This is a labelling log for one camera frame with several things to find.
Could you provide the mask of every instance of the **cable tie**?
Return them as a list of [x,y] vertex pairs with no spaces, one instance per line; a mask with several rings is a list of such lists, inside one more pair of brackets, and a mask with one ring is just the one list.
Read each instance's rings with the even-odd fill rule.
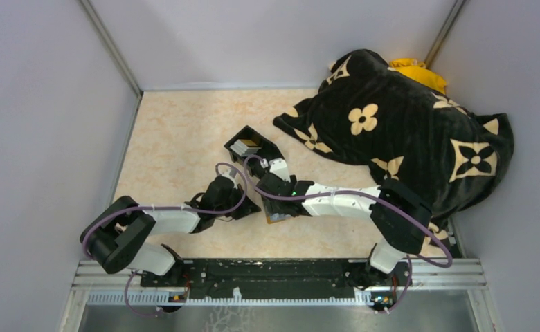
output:
[[333,190],[331,191],[331,195],[329,196],[329,204],[331,205],[331,208],[337,212],[337,214],[341,215],[339,213],[339,210],[337,210],[337,207],[335,206],[335,192],[339,189],[339,187],[333,187]]

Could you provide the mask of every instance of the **black mounting plate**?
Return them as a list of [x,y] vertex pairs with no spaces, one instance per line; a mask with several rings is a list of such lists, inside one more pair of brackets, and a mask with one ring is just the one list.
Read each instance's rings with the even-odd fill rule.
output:
[[[184,259],[185,277],[173,279],[153,273],[142,275],[143,287],[184,287],[190,280],[190,298],[232,298],[240,288],[243,299],[337,299],[353,298],[354,286],[362,284],[357,271],[364,271],[366,259]],[[408,265],[399,262],[379,286],[406,283]]]

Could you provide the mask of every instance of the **metal strip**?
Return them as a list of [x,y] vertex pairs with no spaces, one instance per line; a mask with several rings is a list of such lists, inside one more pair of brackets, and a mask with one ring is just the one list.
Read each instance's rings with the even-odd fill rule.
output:
[[492,321],[492,328],[494,332],[503,332],[503,322],[501,320],[500,315],[496,311],[496,307],[494,306],[494,300],[492,299],[492,295],[490,294],[490,289],[483,290],[482,296],[484,297],[484,300],[486,302],[486,311],[488,312],[488,315],[490,317],[490,320]]
[[443,43],[445,43],[445,40],[447,39],[449,31],[455,24],[456,20],[458,19],[458,15],[460,14],[466,3],[468,3],[468,1],[469,0],[456,0],[456,2],[453,4],[453,7],[449,11],[445,22],[443,22],[443,26],[441,27],[441,30],[435,38],[435,41],[433,42],[429,53],[427,53],[427,57],[425,57],[425,65],[427,66],[427,68],[430,68],[435,61],[437,54],[439,53],[441,47],[443,46]]
[[138,118],[138,112],[141,106],[142,99],[142,95],[139,95],[137,98],[136,108],[132,116],[132,120],[129,122],[129,128],[127,128],[127,133],[125,134],[125,145],[123,147],[123,150],[121,151],[121,157],[118,160],[116,175],[113,179],[113,183],[111,184],[109,200],[107,201],[107,206],[105,206],[105,208],[108,208],[115,199],[115,192],[117,191],[117,185],[119,184],[119,178],[121,177],[121,171],[123,170],[123,163],[125,162],[127,149],[129,148],[129,143],[132,141],[132,134],[134,133],[134,127],[136,125],[136,120]]
[[[147,289],[127,292],[127,300],[132,306],[166,305],[170,292],[165,290]],[[87,306],[125,305],[125,294],[122,290],[101,290],[91,292]]]
[[137,97],[141,97],[143,91],[140,89],[138,81],[134,77],[132,71],[129,69],[129,66],[127,65],[125,59],[123,59],[121,52],[117,48],[117,45],[113,41],[113,38],[111,38],[109,31],[107,30],[107,28],[105,28],[105,25],[103,24],[93,4],[90,2],[90,0],[78,0],[78,3],[82,6],[82,9],[87,14],[87,17],[91,21],[93,28],[97,32],[97,36],[99,37],[103,46],[113,59],[113,63],[115,64],[115,66],[117,67],[125,81],[129,84],[129,87],[132,88],[133,92],[136,94]]
[[[412,259],[413,286],[411,291],[455,291],[487,289],[486,279],[478,259],[454,259],[450,268],[438,268],[420,259]],[[108,275],[94,261],[81,261],[73,281],[73,289],[90,291],[117,291],[123,289],[129,277],[130,270]],[[130,283],[130,290],[143,290],[141,278],[136,276]],[[178,291],[182,288],[158,288],[159,290]],[[389,291],[390,287],[370,287],[367,291]]]
[[462,244],[462,238],[458,234],[456,228],[456,222],[452,216],[449,217],[449,222],[447,223],[447,234],[449,235],[449,243],[451,246],[458,246],[458,250],[462,254],[462,257],[466,257],[464,252],[464,245]]
[[491,314],[492,303],[487,301],[488,290],[468,290],[474,319],[479,331],[502,332],[502,327],[496,322],[496,316]]
[[89,291],[87,290],[72,290],[70,292],[58,331],[78,332],[88,298]]

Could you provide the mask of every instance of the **metal frame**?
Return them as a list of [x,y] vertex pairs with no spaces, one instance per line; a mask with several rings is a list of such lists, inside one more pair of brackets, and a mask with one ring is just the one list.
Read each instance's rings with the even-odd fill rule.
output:
[[441,30],[435,38],[431,49],[429,49],[429,53],[427,53],[427,56],[425,57],[424,62],[427,68],[430,68],[435,61],[437,54],[441,50],[443,43],[445,43],[445,40],[449,35],[449,31],[451,30],[451,28],[453,28],[453,25],[458,19],[458,15],[460,14],[464,6],[466,6],[466,3],[468,3],[468,1],[469,0],[456,0],[456,2],[453,4],[453,7],[451,7],[447,18],[445,19],[445,22],[443,22],[443,26],[441,26]]
[[[126,143],[122,156],[118,165],[117,176],[114,179],[111,186],[111,199],[116,191],[117,182],[125,159],[125,153],[129,145],[129,141],[132,136],[132,131],[135,123],[135,117],[140,106],[143,90],[140,88],[134,74],[127,65],[124,57],[121,55],[117,45],[113,41],[109,31],[105,28],[99,14],[92,5],[90,0],[77,0],[82,9],[86,13],[91,25],[93,26],[97,36],[101,40],[105,50],[109,53],[109,56],[113,60],[120,74],[125,81],[129,84],[129,87],[137,96],[137,105],[134,118],[129,126],[129,131],[126,136]],[[468,0],[456,0],[452,9],[450,10],[443,26],[435,38],[435,41],[426,56],[425,64],[429,67],[437,57],[440,49],[446,41],[449,31],[455,24],[458,15],[464,8]],[[453,224],[450,223],[450,232],[453,232],[460,251],[465,253],[461,247],[461,239],[459,237],[459,230]],[[114,275],[107,275],[102,268],[94,261],[81,261],[79,263],[76,276],[73,280],[71,292],[66,303],[66,308],[60,324],[60,331],[63,332],[76,332],[80,328],[80,324],[83,318],[84,308],[87,304],[98,304],[100,301],[103,303],[109,303],[111,305],[122,305],[121,296],[110,297],[107,295],[121,295],[127,280],[131,275],[131,271],[124,270]],[[181,288],[143,288],[140,286],[140,277],[133,278],[130,287],[129,294],[130,299],[135,297],[137,301],[143,304],[156,304],[160,297],[141,297],[142,294],[150,292],[151,294],[164,294],[166,292],[182,293]],[[386,291],[389,288],[371,288],[371,291]],[[409,288],[409,291],[448,291],[448,290],[466,290],[471,303],[472,315],[476,321],[479,331],[502,331],[501,324],[499,324],[498,315],[493,306],[492,299],[490,297],[487,282],[484,277],[483,269],[478,259],[454,259],[453,266],[449,269],[440,269],[435,266],[431,266],[419,259],[413,260],[413,286]],[[241,300],[234,298],[233,301],[224,302],[228,305],[253,305],[255,303],[248,300]],[[263,302],[261,305],[272,305],[276,302]],[[331,302],[318,302],[316,304],[323,305],[327,303],[329,305],[345,305],[342,303]],[[186,305],[218,305],[219,302],[207,301],[207,300],[193,300],[189,301]]]
[[95,10],[95,7],[90,2],[90,0],[78,0],[78,3],[80,4],[84,12],[87,14],[91,25],[97,33],[97,37],[99,37],[99,39],[101,40],[103,46],[105,47],[105,50],[109,53],[109,56],[111,56],[111,59],[119,70],[119,73],[123,76],[123,79],[129,84],[129,87],[136,94],[136,97],[141,98],[143,94],[142,89],[140,89],[140,86],[138,85],[134,74],[132,73],[131,69],[129,69],[129,66],[127,65],[127,62],[125,62],[125,59],[121,55],[121,52],[119,52],[119,49],[117,48],[117,45],[109,34],[109,31],[107,30],[107,28],[105,28],[105,25],[103,24],[101,18],[99,17],[99,14]]

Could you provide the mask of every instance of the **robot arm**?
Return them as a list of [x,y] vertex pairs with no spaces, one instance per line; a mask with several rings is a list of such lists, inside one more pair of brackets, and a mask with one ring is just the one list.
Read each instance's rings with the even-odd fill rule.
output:
[[[204,193],[174,209],[140,206],[131,197],[122,196],[84,230],[80,242],[86,244],[85,249],[107,273],[131,268],[164,275],[173,271],[174,266],[178,268],[182,259],[166,245],[156,246],[146,239],[168,232],[202,232],[211,227],[220,215],[196,212],[196,209],[210,212],[227,210],[234,207],[243,194],[244,190],[235,181],[235,170],[228,170],[217,176]],[[121,210],[132,211],[103,223],[106,217]],[[260,208],[246,196],[242,204],[225,216],[240,219],[259,211]],[[102,225],[91,232],[98,223]]]
[[[233,144],[238,139],[258,144],[255,155],[259,159],[247,166],[250,173],[260,179],[256,190],[262,194],[264,209],[271,221],[300,215],[369,219],[384,236],[372,249],[366,266],[366,270],[375,270],[377,274],[389,274],[407,254],[420,252],[424,233],[389,207],[370,198],[377,197],[380,201],[394,205],[426,228],[431,218],[430,207],[399,181],[387,179],[380,186],[361,189],[297,181],[289,173],[280,150],[249,127],[245,127],[225,145],[234,162],[244,164],[248,160],[233,150]],[[165,245],[156,246],[145,240],[155,234],[196,233],[212,226],[219,215],[203,211],[231,209],[243,195],[243,189],[234,178],[235,170],[227,171],[219,175],[202,195],[196,195],[190,202],[179,207],[168,207],[165,210],[139,206],[130,197],[121,197],[81,234],[80,241],[107,273],[133,268],[155,275],[178,277],[182,265],[178,264],[181,262],[180,256]],[[130,208],[133,211],[118,215],[110,221],[105,220],[114,212]],[[226,216],[239,219],[259,211],[260,208],[246,197],[241,205]]]
[[[388,207],[369,198],[373,196],[393,204],[426,227],[431,219],[430,207],[401,182],[387,179],[380,186],[360,189],[330,187],[314,181],[297,181],[295,176],[288,174],[286,162],[281,158],[260,164],[267,172],[261,175],[257,188],[270,194],[262,195],[270,221],[299,215],[371,220],[384,238],[372,251],[369,265],[384,274],[390,273],[407,254],[420,252],[423,232]],[[289,197],[289,200],[281,200],[282,197]]]

